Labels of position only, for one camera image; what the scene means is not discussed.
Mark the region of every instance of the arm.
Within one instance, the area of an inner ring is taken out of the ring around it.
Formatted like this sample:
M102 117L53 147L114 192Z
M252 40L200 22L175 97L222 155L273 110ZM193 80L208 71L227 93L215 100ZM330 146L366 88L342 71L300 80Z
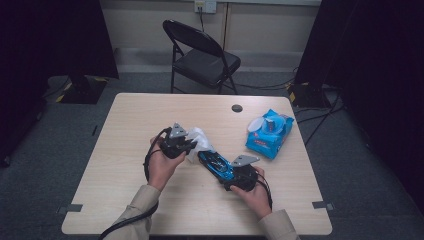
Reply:
M127 206L126 210L114 223L119 223L123 220L138 216L150 208L152 208L159 199L162 190L165 188L166 183L172 177L177 166L185 159L185 152L175 159L167 158L159 145L163 139L159 139L158 143L152 149L149 164L149 181L147 185L143 185L134 196L131 204ZM105 239L149 239L149 232L152 226L151 217L137 221L133 224L126 225L117 229L106 236Z
M255 169L261 176L259 181L264 182L262 178L265 176L264 170L259 167ZM256 214L260 220L259 225L268 240L300 240L286 211L272 212L267 192L260 184L257 184L250 192L245 192L236 186L231 186L231 191L239 195Z

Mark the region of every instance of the wooden table top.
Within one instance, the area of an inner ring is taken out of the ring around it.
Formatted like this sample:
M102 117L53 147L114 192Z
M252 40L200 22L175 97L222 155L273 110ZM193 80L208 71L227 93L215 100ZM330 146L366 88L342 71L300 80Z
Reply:
M243 111L232 111L234 104ZM62 231L99 235L121 215L139 187L149 139L178 122L201 128L227 160L251 155L265 170L273 209L286 209L300 235L327 235L332 226L325 208L312 202L322 196L296 122L277 157L270 160L245 147L247 126L269 109L294 117L284 97L191 94L118 94L107 116ZM227 192L199 162L178 166L152 217L152 235L262 235L257 219L233 192Z

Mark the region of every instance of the hand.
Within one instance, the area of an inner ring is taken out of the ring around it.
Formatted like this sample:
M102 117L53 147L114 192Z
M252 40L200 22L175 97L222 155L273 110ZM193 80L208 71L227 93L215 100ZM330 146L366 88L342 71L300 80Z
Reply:
M256 171L262 176L265 177L265 171L262 168L254 167ZM258 180L264 182L264 179L259 176ZM231 186L231 191L235 192L237 195L243 199L243 201L247 204L247 206L255 212L258 219L262 219L268 214L272 213L271 207L268 202L268 194L265 188L256 183L256 186L250 191L246 192L243 189L237 186Z
M150 144L153 143L156 137L150 139ZM160 143L163 141L163 138L159 138L155 146L152 149L152 153L156 150L160 150ZM174 174L177 166L184 162L186 153L183 152L180 156L169 159L162 151L154 152L150 156L149 162L149 182L148 185L157 188L159 191L165 188L166 183Z

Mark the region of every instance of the sleeve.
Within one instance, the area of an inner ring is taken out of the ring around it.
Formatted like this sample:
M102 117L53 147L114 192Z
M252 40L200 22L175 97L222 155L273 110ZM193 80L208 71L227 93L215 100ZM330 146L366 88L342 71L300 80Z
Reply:
M138 216L150 208L152 208L158 201L160 191L152 186L143 185L134 196L131 204L127 206L125 211L121 214L114 224L119 223L128 218ZM152 219L150 217L137 221L133 224L124 226L109 233L104 239L149 239L149 232L152 226Z
M285 210L273 212L259 221L268 240L300 240Z

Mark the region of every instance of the wet wipes package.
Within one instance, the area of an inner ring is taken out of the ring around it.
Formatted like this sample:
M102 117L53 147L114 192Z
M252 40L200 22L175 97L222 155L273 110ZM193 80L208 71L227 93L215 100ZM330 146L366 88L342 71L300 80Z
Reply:
M293 120L270 109L262 117L250 122L246 147L274 159L290 133Z

